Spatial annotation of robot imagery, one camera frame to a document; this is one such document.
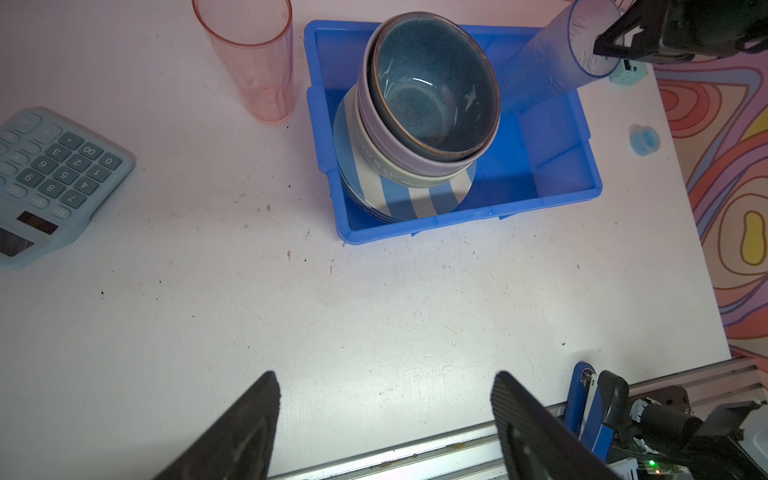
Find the grey plastic cup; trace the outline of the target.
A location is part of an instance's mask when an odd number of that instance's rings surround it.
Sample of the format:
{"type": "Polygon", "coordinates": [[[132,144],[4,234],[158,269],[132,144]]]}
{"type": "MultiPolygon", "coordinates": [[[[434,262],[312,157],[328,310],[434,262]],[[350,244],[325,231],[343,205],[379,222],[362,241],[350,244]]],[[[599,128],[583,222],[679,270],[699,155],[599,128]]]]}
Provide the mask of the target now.
{"type": "Polygon", "coordinates": [[[610,0],[577,0],[518,50],[497,79],[503,113],[516,113],[609,76],[619,64],[594,44],[620,18],[610,0]]]}

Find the pink plastic cup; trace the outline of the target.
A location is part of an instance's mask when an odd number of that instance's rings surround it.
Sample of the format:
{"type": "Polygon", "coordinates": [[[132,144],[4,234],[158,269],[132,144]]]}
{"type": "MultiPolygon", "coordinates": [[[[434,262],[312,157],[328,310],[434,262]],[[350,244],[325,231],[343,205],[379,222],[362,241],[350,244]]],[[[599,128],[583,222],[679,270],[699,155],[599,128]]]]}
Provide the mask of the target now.
{"type": "Polygon", "coordinates": [[[265,124],[294,111],[293,7],[289,0],[193,0],[194,14],[248,112],[265,124]]]}

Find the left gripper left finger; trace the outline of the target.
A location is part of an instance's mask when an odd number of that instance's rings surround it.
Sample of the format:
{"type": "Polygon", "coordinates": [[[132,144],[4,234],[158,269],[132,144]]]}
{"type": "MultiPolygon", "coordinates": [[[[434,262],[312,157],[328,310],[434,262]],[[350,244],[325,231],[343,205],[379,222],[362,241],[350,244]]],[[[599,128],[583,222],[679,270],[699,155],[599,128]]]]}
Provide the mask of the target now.
{"type": "Polygon", "coordinates": [[[265,479],[280,407],[276,374],[267,371],[158,479],[265,479]]]}

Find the light green bowl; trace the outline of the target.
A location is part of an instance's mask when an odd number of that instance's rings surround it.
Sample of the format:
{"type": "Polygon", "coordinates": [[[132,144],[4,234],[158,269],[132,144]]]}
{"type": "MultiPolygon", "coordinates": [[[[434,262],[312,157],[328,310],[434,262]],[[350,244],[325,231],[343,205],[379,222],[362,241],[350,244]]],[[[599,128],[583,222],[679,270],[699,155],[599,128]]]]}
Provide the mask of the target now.
{"type": "Polygon", "coordinates": [[[412,188],[432,188],[448,183],[461,173],[469,173],[476,169],[476,163],[472,162],[458,172],[442,176],[424,176],[409,172],[395,165],[375,146],[366,132],[357,106],[357,100],[353,98],[345,102],[344,113],[349,131],[350,141],[356,156],[362,159],[375,173],[397,184],[412,188]]]}

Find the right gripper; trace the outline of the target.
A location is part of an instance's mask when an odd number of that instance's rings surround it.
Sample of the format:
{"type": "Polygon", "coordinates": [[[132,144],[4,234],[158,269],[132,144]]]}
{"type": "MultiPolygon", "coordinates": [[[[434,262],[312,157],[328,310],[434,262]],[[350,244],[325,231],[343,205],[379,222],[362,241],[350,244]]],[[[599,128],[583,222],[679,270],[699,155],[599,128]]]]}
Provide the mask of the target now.
{"type": "Polygon", "coordinates": [[[767,3],[637,1],[600,34],[593,53],[647,63],[684,63],[767,50],[767,3]]]}

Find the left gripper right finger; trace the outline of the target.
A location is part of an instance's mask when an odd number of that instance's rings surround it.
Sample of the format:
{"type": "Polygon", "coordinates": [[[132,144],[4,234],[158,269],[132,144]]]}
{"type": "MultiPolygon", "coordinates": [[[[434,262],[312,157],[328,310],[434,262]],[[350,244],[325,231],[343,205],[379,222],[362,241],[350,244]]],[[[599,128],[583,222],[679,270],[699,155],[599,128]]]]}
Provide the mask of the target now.
{"type": "Polygon", "coordinates": [[[615,479],[510,373],[495,375],[490,402],[510,479],[615,479]]]}

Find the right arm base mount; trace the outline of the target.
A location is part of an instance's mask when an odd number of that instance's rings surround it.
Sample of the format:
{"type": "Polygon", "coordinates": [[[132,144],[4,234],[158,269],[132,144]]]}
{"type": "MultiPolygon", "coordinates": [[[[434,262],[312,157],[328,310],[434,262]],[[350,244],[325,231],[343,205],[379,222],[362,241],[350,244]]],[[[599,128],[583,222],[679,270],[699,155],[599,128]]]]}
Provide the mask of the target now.
{"type": "Polygon", "coordinates": [[[637,461],[639,479],[765,479],[767,404],[720,404],[700,417],[671,386],[628,398],[606,462],[637,461]]]}

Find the blue striped plate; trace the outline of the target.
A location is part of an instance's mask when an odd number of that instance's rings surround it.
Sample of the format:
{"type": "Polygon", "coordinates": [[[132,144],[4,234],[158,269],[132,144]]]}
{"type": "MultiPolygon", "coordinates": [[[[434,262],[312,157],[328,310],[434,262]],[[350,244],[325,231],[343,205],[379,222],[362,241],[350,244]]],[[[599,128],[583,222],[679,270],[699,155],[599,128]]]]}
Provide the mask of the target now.
{"type": "Polygon", "coordinates": [[[382,177],[368,165],[363,167],[363,173],[359,175],[356,167],[353,163],[351,175],[347,175],[343,166],[337,165],[344,191],[357,206],[374,218],[385,223],[399,222],[399,219],[391,214],[386,201],[382,177]]]}
{"type": "MultiPolygon", "coordinates": [[[[337,163],[341,164],[347,175],[351,175],[352,164],[357,165],[359,175],[367,164],[356,156],[353,150],[346,115],[345,102],[357,100],[357,89],[351,88],[344,96],[334,120],[334,144],[337,153],[337,163]]],[[[391,214],[399,222],[434,217],[450,213],[468,196],[475,179],[476,169],[469,173],[461,173],[448,183],[432,188],[412,188],[397,184],[382,177],[384,195],[391,214]]]]}

